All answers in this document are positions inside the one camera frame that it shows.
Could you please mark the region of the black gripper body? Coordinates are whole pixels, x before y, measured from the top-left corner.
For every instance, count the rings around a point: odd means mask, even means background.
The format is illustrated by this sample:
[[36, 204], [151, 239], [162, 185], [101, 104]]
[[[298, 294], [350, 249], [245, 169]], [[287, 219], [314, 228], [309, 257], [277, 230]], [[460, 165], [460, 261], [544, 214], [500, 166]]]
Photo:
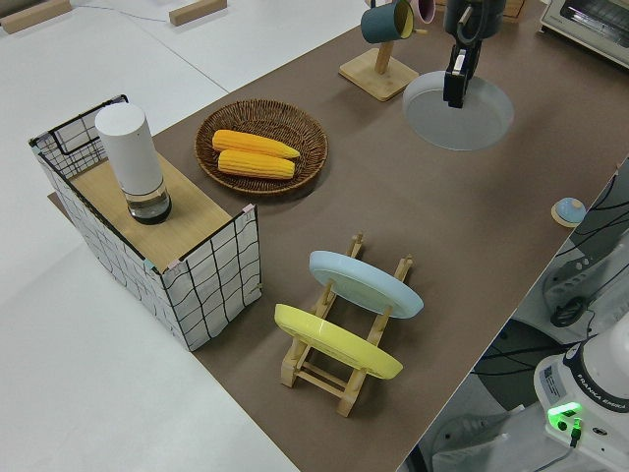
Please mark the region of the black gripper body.
[[483, 41], [481, 39], [470, 44], [464, 44], [456, 39], [452, 47], [447, 73], [453, 76], [465, 77], [470, 80], [474, 77], [481, 55]]

